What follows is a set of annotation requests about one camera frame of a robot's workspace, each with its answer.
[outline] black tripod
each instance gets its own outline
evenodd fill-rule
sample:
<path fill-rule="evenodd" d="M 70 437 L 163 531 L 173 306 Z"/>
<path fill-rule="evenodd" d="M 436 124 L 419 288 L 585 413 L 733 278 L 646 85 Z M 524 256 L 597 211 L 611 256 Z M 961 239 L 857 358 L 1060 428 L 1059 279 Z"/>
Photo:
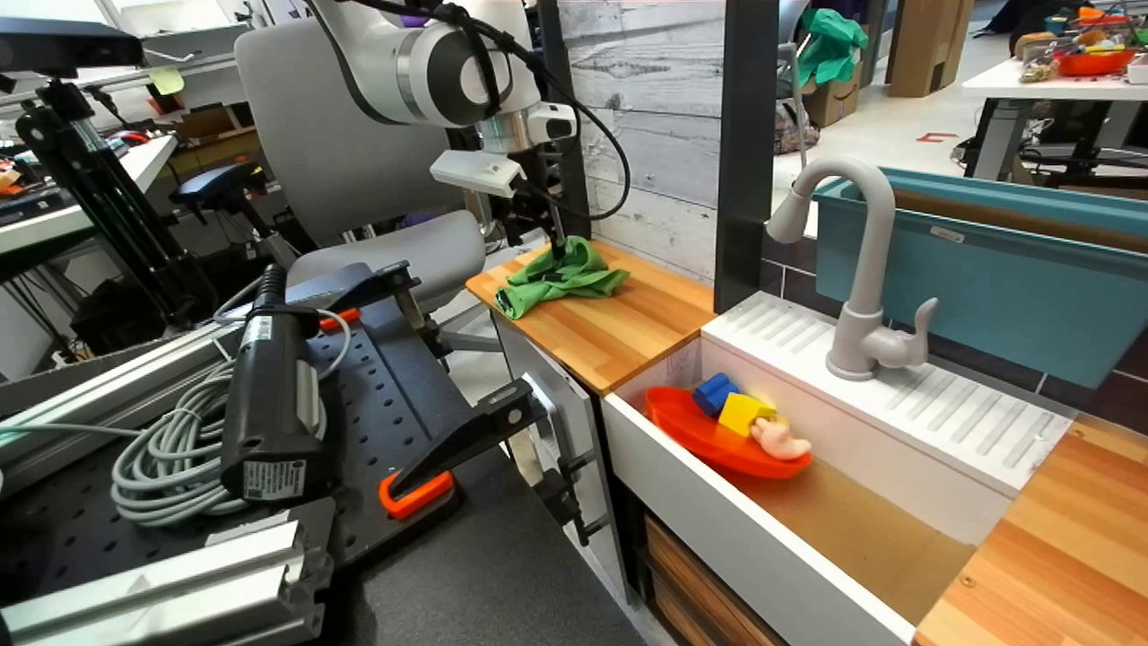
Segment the black tripod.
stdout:
<path fill-rule="evenodd" d="M 205 318 L 216 306 L 216 291 L 193 256 L 187 256 L 151 211 L 132 177 L 89 128 L 89 116 L 82 94 L 70 81 L 52 78 L 39 91 L 39 100 L 26 103 L 17 135 L 37 152 L 47 172 L 70 189 L 78 209 L 167 322 L 187 325 Z"/>

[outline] green object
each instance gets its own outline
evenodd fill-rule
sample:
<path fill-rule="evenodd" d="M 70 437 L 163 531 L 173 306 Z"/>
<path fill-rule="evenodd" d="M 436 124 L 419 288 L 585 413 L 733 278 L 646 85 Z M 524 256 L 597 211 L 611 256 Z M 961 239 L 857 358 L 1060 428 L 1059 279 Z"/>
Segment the green object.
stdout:
<path fill-rule="evenodd" d="M 816 6 L 804 23 L 808 43 L 795 56 L 798 85 L 829 85 L 845 81 L 857 73 L 859 49 L 867 45 L 867 32 L 834 14 L 833 6 Z"/>
<path fill-rule="evenodd" d="M 497 309 L 521 318 L 542 301 L 612 293 L 625 278 L 585 238 L 566 238 L 558 256 L 544 251 L 503 284 Z"/>

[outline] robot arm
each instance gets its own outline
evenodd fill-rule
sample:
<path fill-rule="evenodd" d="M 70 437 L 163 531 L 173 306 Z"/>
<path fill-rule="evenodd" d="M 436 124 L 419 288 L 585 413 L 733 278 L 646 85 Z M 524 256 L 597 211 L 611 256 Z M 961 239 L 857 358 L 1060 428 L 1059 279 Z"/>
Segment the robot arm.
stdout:
<path fill-rule="evenodd" d="M 477 128 L 485 152 L 448 152 L 435 181 L 514 197 L 504 153 L 577 132 L 569 103 L 542 100 L 528 14 L 515 0 L 460 0 L 407 10 L 385 0 L 309 0 L 348 91 L 380 123 Z"/>

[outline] cardboard box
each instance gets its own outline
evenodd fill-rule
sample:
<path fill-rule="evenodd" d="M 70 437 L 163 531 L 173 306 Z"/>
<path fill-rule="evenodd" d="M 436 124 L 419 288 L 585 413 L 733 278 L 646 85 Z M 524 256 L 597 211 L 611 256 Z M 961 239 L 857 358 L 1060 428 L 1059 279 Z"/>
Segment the cardboard box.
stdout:
<path fill-rule="evenodd" d="M 804 97 L 804 112 L 811 116 L 811 123 L 816 128 L 845 117 L 851 112 L 857 112 L 857 94 L 859 94 L 859 78 L 845 78 L 845 81 L 833 81 L 833 85 L 816 85 L 816 94 Z"/>
<path fill-rule="evenodd" d="M 926 97 L 959 78 L 972 0 L 899 0 L 890 97 Z"/>

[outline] white countertop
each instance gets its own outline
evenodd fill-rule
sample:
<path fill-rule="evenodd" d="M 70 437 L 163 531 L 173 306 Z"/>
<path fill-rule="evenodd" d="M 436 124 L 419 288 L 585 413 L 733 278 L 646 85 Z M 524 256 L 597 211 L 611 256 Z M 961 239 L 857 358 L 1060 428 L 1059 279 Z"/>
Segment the white countertop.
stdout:
<path fill-rule="evenodd" d="M 979 97 L 998 100 L 1148 100 L 1148 85 L 1128 85 L 1121 77 L 1017 81 L 1023 61 L 1000 61 L 965 81 Z"/>
<path fill-rule="evenodd" d="M 156 135 L 138 148 L 130 148 L 130 153 L 119 163 L 136 181 L 136 188 L 147 189 L 154 182 L 154 177 L 163 167 L 163 163 L 173 158 L 173 152 L 175 152 L 175 135 Z M 37 220 L 20 220 L 9 226 L 0 226 L 0 256 L 20 251 L 33 245 L 47 245 L 58 238 L 70 238 L 89 226 L 93 223 L 84 220 L 84 211 L 78 205 L 66 205 L 66 209 L 37 215 Z"/>

